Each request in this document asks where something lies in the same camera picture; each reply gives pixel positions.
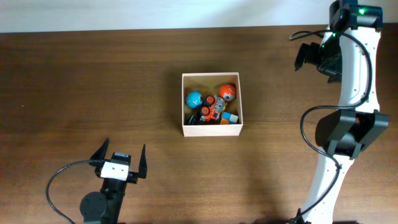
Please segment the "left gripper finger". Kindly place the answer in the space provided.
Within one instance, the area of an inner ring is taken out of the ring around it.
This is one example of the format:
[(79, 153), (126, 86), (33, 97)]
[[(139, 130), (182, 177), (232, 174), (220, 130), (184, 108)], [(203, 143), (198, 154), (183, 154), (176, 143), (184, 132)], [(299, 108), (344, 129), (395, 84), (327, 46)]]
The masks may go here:
[(100, 166), (105, 161), (106, 151), (109, 146), (109, 138), (106, 138), (99, 149), (90, 157), (89, 165)]
[(141, 158), (139, 161), (138, 178), (145, 179), (147, 177), (147, 161), (146, 161), (146, 145), (142, 147)]

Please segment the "black toy wheel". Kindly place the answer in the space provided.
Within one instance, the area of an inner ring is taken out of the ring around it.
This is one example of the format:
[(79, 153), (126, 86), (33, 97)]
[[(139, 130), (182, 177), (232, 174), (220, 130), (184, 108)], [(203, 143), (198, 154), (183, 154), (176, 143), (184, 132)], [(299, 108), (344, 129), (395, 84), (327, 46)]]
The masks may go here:
[(200, 124), (200, 115), (192, 115), (189, 119), (187, 119), (187, 125), (199, 125)]

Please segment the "blue eye ball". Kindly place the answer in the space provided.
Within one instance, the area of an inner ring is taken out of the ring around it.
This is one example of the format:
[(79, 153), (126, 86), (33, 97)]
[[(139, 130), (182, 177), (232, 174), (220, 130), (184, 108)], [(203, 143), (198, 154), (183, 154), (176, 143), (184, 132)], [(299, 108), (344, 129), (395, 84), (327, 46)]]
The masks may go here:
[(203, 104), (203, 97), (199, 91), (191, 91), (185, 98), (186, 105), (191, 109), (197, 109)]

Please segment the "red eye ball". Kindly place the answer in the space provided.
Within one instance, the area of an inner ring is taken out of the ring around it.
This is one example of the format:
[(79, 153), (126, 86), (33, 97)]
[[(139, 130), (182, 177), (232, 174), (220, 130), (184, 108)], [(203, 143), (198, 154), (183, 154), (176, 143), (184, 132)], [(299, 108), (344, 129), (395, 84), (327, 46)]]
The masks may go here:
[(226, 102), (231, 102), (236, 98), (236, 87), (232, 84), (225, 84), (219, 89), (219, 96)]

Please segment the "orange grey toy truck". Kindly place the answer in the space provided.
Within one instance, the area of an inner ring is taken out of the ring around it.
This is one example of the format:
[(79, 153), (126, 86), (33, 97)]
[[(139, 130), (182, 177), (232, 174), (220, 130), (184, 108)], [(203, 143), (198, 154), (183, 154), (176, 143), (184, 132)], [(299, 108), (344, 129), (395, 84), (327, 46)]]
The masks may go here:
[(200, 109), (200, 121), (204, 123), (217, 121), (220, 119), (225, 107), (226, 102), (223, 98), (216, 95), (208, 95), (205, 98), (204, 105)]

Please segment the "colourful puzzle cube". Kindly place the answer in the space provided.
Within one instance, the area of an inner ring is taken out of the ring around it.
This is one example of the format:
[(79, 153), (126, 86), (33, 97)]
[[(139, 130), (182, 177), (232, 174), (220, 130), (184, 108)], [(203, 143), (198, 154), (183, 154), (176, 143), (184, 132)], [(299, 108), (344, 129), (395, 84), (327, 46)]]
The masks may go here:
[(224, 112), (221, 116), (220, 124), (237, 124), (239, 121), (239, 116), (231, 114), (229, 112)]

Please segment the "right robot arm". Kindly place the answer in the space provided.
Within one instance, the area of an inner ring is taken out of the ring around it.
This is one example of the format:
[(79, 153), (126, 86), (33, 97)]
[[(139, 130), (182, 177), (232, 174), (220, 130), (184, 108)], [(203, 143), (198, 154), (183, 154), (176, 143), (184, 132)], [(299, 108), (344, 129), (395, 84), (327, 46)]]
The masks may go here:
[(388, 127), (376, 95), (376, 53), (383, 26), (381, 7), (357, 1), (337, 0), (329, 9), (329, 25), (315, 32), (298, 31), (297, 40), (310, 35), (321, 43), (302, 44), (294, 66), (316, 66), (330, 83), (340, 82), (338, 105), (309, 108), (331, 110), (317, 123), (315, 144), (319, 154), (308, 197), (290, 223), (333, 223), (333, 211), (343, 180), (360, 152), (367, 149)]

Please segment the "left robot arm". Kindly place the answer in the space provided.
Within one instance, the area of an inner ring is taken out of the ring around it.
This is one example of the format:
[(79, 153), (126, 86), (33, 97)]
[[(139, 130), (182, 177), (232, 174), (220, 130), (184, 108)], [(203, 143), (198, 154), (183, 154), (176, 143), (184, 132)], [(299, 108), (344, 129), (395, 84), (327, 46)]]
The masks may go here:
[(84, 223), (117, 223), (127, 184), (136, 184), (147, 177), (146, 147), (142, 147), (137, 172), (130, 171), (131, 156), (114, 152), (110, 159), (105, 158), (109, 146), (106, 139), (102, 146), (90, 157), (89, 165), (95, 168), (97, 177), (103, 179), (98, 192), (90, 192), (81, 200), (80, 213)]

